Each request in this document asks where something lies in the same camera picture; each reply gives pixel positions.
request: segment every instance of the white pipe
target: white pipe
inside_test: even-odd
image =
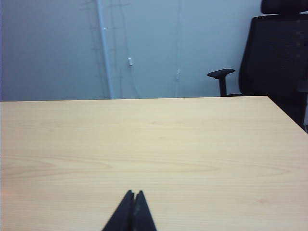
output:
[[[115,98],[113,84],[111,80],[111,71],[110,71],[110,65],[109,65],[109,58],[108,58],[108,47],[106,42],[106,35],[105,35],[105,29],[104,29],[104,19],[103,19],[103,5],[101,0],[96,0],[96,8],[97,8],[97,15],[101,30],[101,43],[102,43],[102,50],[103,50],[103,57],[105,62],[105,70],[107,75],[107,84],[109,89],[109,95],[110,99]]]

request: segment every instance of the white wall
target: white wall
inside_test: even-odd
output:
[[[120,97],[121,70],[126,82],[122,95],[126,98],[136,97],[133,79],[140,97],[174,97],[177,51],[181,71],[178,96],[219,95],[217,81],[206,77],[206,73],[221,68],[239,70],[250,20],[262,15],[261,0],[103,2],[110,58],[116,63],[113,66],[116,92]],[[180,2],[182,11],[178,20]],[[129,56],[134,61],[131,68],[126,62]],[[237,74],[228,77],[228,93],[239,92]]]
[[[85,2],[1,0],[2,101],[109,98],[95,3]]]

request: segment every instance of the white wire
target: white wire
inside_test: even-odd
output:
[[[127,26],[126,26],[126,19],[125,19],[125,15],[124,15],[124,10],[123,10],[123,7],[122,7],[122,5],[123,5],[122,0],[119,0],[119,5],[120,5],[120,10],[121,10],[122,22],[123,22],[125,46],[126,46],[126,52],[127,52],[127,56],[128,56],[127,58],[130,58],[131,56],[130,56],[130,51],[129,51],[129,47],[128,47]],[[137,98],[140,98],[140,94],[139,94],[138,88],[136,86],[136,81],[135,81],[135,78],[134,78],[131,70],[130,70],[129,74],[130,74],[131,81],[132,81],[133,87],[135,89]]]
[[[177,69],[177,75],[175,78],[175,97],[177,98],[179,96],[179,81],[180,81],[180,59],[181,59],[181,42],[180,42],[180,36],[181,36],[181,26],[182,26],[182,0],[178,0],[178,13],[177,13],[177,57],[176,57],[176,69]]]

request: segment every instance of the chair headrest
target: chair headrest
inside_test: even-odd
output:
[[[262,13],[294,14],[308,11],[308,0],[262,0]]]

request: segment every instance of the wooden desk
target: wooden desk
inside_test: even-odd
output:
[[[307,231],[308,136],[267,97],[1,103],[3,231]]]

